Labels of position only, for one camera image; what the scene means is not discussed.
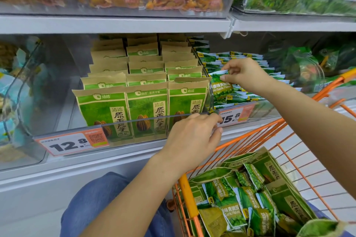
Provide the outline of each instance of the person's right hand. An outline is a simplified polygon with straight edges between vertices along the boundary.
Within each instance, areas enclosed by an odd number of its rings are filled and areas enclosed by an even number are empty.
[[[272,85],[278,83],[269,76],[252,58],[233,59],[227,62],[221,70],[228,69],[229,75],[221,75],[220,80],[238,84],[246,91],[263,96]]]

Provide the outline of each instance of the person's left hand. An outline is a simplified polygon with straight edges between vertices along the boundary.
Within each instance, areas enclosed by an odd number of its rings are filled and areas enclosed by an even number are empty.
[[[157,154],[167,162],[170,169],[177,174],[177,179],[187,171],[195,168],[211,153],[221,140],[222,128],[212,130],[216,123],[222,122],[220,115],[190,115],[175,123],[166,145]]]

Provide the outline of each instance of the wire cart basket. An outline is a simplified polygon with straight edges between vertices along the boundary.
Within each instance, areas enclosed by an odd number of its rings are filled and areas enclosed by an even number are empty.
[[[356,69],[342,74],[317,93],[313,99],[316,101],[327,99],[330,91],[355,77]],[[345,99],[340,99],[329,107],[332,109],[342,107],[356,119],[356,113],[344,105],[344,101]],[[283,118],[280,118],[218,146],[203,164],[180,177],[178,183],[173,186],[172,193],[183,236],[204,237],[188,179],[216,167],[218,163],[230,157],[254,152],[262,146],[275,157],[318,217],[329,217],[332,220],[356,224],[356,200],[332,177]],[[195,227],[196,234],[188,225]]]

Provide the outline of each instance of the yellow cart handle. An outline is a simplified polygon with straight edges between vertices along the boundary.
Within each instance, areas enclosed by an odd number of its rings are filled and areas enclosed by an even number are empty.
[[[178,180],[180,189],[182,190],[185,205],[188,209],[189,217],[194,218],[199,215],[197,205],[193,197],[192,190],[190,189],[188,178],[183,174]]]

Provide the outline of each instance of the brand logo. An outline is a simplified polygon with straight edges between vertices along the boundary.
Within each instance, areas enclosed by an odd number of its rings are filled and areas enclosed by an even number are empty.
[[[100,94],[93,94],[93,97],[94,97],[96,100],[101,100],[101,95],[100,95]]]

